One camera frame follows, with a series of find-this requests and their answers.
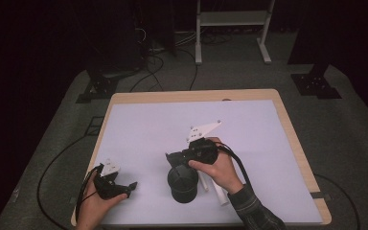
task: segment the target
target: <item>handheld controller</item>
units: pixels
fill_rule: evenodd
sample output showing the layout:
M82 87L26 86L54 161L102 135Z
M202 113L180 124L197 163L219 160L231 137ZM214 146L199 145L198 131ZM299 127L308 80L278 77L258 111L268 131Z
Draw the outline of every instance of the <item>handheld controller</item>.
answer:
M166 153L166 157L173 168L179 165L188 166L190 160L212 165L218 158L218 147L213 141L200 138L191 142L183 151Z
M108 175L101 175L104 165L101 164L97 169L97 175L94 178L94 185L97 189L98 195L102 199L111 199L120 194L127 194L130 197L130 192L136 189L137 182L131 183L128 186L115 184L115 178L118 172L114 172Z

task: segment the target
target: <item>hand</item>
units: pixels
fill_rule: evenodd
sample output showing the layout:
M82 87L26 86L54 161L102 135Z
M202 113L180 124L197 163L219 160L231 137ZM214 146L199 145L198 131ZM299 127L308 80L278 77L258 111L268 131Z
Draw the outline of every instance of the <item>hand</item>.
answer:
M208 139L217 143L217 146L221 143L218 137L210 137ZM220 187L228 191L230 195L235 194L243 188L243 184L236 174L232 157L226 152L219 150L218 159L213 165L203 164L195 160L189 161L188 164L196 170L207 173Z
M94 229L100 224L106 213L119 202L127 198L127 194L117 195L111 199L104 200L100 198L94 185L94 178L97 174L93 171L88 179L84 194L84 201L80 206L79 219L76 230Z

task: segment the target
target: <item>black cup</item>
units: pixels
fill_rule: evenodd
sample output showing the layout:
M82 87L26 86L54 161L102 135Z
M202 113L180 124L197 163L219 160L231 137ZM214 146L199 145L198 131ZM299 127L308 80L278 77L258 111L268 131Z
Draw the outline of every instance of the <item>black cup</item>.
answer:
M172 168L167 176L167 182L175 201L189 203L196 198L198 173L195 169L184 165Z

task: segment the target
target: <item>gray carpet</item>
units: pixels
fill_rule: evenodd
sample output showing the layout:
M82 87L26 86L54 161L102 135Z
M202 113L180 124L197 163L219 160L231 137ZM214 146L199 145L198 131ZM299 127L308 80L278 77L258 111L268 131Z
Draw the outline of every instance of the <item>gray carpet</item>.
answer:
M295 36L269 34L266 46L272 58L270 65L262 60L255 34L233 35L224 44L202 46L203 64L197 70L193 58L183 51L177 51L176 57L169 53L157 55L164 61L161 70L155 73L160 84L154 77L148 77L133 91L189 90L195 74L193 90L278 90L312 171L328 177L346 191L356 206L361 229L368 229L368 108L348 78L332 66L325 77L342 99L318 100L315 96L300 96L290 75L307 73L311 66L287 65ZM181 49L194 53L193 45ZM150 70L160 65L160 59L149 59ZM148 74L143 70L120 80L117 92L129 92ZM71 228L75 200L97 140L95 135L82 136L93 117L105 114L109 102L76 103L88 82L83 71L70 85L19 181L18 198L15 202L10 200L0 217L0 229L57 229L40 211L36 191L40 177L58 154L42 180L39 196L47 214ZM355 212L348 198L329 180L319 176L316 179L322 192L329 196L327 203L332 223L323 227L290 226L289 229L357 229Z

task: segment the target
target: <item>forearm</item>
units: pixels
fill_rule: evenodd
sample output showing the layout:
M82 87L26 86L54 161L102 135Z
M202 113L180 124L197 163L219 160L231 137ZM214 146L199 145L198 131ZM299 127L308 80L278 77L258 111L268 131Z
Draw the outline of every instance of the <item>forearm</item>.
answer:
M243 189L228 197L246 229L286 229L283 221L263 206L250 186L244 185Z

